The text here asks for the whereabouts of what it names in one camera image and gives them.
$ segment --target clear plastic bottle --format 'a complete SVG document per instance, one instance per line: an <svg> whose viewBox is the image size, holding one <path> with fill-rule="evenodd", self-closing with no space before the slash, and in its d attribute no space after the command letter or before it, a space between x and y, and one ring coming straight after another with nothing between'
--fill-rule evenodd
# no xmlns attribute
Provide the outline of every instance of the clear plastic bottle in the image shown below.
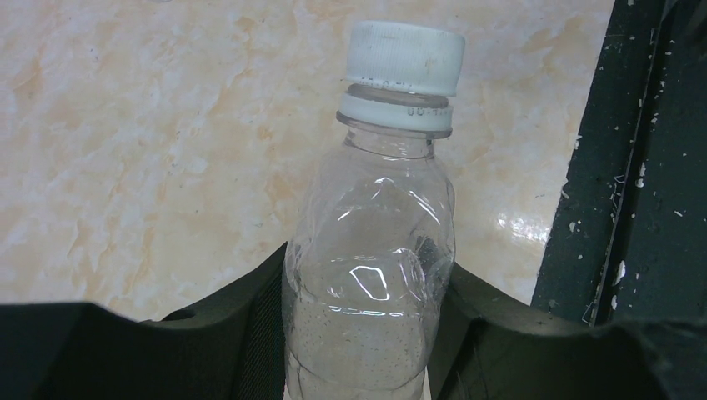
<svg viewBox="0 0 707 400"><path fill-rule="evenodd" d="M419 400L454 263L452 132L464 38L396 22L352 31L343 146L314 177L283 275L293 400Z"/></svg>

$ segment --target floor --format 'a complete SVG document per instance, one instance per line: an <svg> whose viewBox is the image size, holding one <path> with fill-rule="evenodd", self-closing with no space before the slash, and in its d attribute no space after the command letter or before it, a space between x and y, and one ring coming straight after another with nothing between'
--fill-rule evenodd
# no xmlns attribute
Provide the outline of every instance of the floor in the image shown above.
<svg viewBox="0 0 707 400"><path fill-rule="evenodd" d="M7 0L0 5L0 302L160 318L293 230L361 19L467 38L457 261L529 303L610 0Z"/></svg>

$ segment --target white paint chip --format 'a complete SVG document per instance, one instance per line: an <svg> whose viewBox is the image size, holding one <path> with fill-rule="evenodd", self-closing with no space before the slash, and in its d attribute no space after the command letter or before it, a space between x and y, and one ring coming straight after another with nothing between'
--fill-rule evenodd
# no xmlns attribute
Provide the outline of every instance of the white paint chip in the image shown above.
<svg viewBox="0 0 707 400"><path fill-rule="evenodd" d="M626 262L624 260L621 260L621 263L619 264L619 271L616 272L616 279L614 280L614 286L618 285L619 282L621 282L621 279L623 279L626 276Z"/></svg>

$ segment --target bottle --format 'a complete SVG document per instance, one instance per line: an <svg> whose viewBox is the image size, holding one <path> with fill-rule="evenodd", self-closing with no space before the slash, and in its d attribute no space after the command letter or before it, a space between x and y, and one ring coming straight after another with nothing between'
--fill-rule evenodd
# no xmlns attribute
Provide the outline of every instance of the bottle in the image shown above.
<svg viewBox="0 0 707 400"><path fill-rule="evenodd" d="M419 400L454 263L454 190L434 156L451 132L464 38L353 27L337 119L283 274L293 400Z"/></svg>

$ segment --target plastic bottle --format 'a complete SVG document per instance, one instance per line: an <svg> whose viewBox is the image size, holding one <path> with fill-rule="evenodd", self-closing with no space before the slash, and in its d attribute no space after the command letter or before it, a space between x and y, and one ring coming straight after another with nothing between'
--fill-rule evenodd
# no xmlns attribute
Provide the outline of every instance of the plastic bottle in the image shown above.
<svg viewBox="0 0 707 400"><path fill-rule="evenodd" d="M464 38L356 24L337 119L283 275L293 400L419 400L454 263L454 190L434 139L451 132Z"/></svg>

